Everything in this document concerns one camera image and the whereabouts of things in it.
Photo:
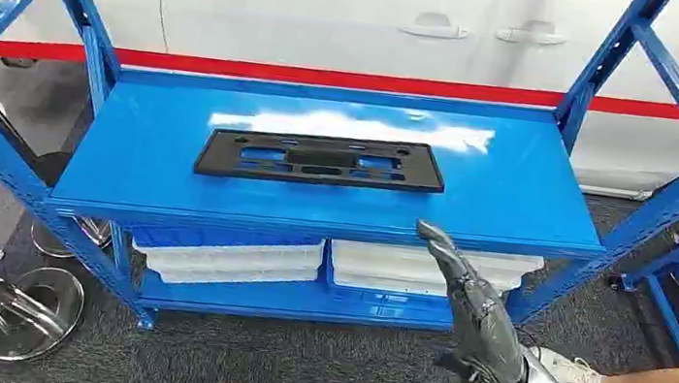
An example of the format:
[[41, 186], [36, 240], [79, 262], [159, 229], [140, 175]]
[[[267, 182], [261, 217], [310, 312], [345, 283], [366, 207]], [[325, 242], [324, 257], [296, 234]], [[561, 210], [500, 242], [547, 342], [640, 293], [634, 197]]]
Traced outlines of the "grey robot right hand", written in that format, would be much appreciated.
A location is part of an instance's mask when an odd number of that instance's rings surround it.
[[439, 227], [418, 219], [415, 228], [445, 278], [456, 339], [453, 357], [496, 383], [521, 383], [523, 349], [498, 291]]

